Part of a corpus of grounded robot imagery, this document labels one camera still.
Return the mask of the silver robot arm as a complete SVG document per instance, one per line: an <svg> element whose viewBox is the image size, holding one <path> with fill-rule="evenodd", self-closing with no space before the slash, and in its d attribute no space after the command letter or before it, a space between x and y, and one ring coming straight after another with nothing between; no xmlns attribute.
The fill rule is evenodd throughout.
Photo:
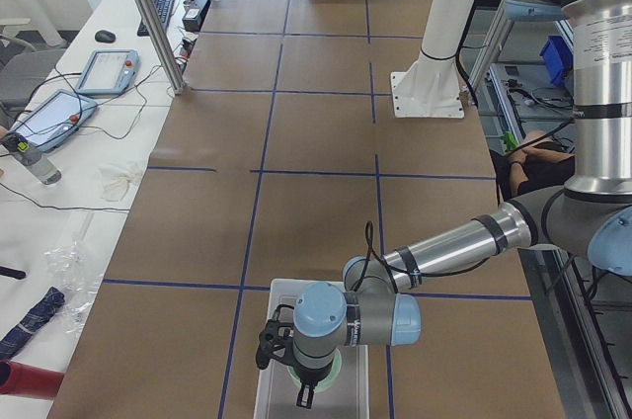
<svg viewBox="0 0 632 419"><path fill-rule="evenodd" d="M340 368L343 347L416 342L421 314L411 290L426 278L458 276L511 248L554 246L597 270L631 273L631 0L505 0L516 20L566 20L573 32L575 149L549 133L518 146L537 180L502 185L498 210L384 256L351 259L340 286L306 284L292 318L274 313L255 361L283 365L298 385L296 405Z"/></svg>

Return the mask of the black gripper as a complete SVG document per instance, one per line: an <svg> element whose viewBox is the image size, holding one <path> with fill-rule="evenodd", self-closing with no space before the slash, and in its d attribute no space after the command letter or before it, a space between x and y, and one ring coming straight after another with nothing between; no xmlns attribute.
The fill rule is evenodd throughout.
<svg viewBox="0 0 632 419"><path fill-rule="evenodd" d="M282 310L294 307L289 304L279 304L271 318L266 322L264 329L259 334L259 346L255 355L255 362L260 370L266 370L271 361L277 361L287 367L296 366L296 358L293 353L293 330L291 321L281 321ZM309 382L301 382L296 396L295 405L299 408L311 408L314 397L314 385Z"/></svg>

